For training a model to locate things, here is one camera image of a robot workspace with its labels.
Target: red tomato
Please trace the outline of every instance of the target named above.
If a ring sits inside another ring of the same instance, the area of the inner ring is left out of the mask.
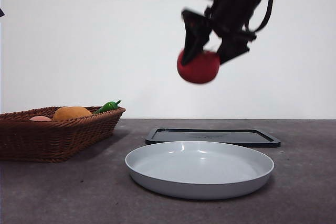
[[[192,61],[182,65],[184,50],[181,51],[177,59],[177,71],[186,81],[203,84],[213,80],[219,70],[219,55],[211,51],[203,51],[198,54]]]

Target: round plate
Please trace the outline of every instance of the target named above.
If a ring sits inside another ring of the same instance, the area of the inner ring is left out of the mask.
[[[232,144],[166,142],[131,151],[125,158],[131,177],[154,192],[186,199],[225,199],[262,187],[273,161]]]

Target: wicker basket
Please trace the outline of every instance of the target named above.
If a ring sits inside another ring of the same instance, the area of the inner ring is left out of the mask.
[[[60,107],[0,114],[0,159],[62,162],[80,150],[113,134],[124,108],[81,118],[35,122],[37,115],[53,118]],[[99,107],[86,107],[93,112]]]

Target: black tray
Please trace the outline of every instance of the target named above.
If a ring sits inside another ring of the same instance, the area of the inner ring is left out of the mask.
[[[210,141],[245,147],[280,147],[281,141],[259,130],[152,129],[146,144],[172,141]]]

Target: gray table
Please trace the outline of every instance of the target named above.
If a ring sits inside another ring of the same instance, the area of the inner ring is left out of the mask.
[[[124,158],[154,127],[253,128],[282,141],[265,187],[227,200],[152,193]],[[0,162],[1,223],[336,223],[336,121],[122,119],[113,137],[58,164]]]

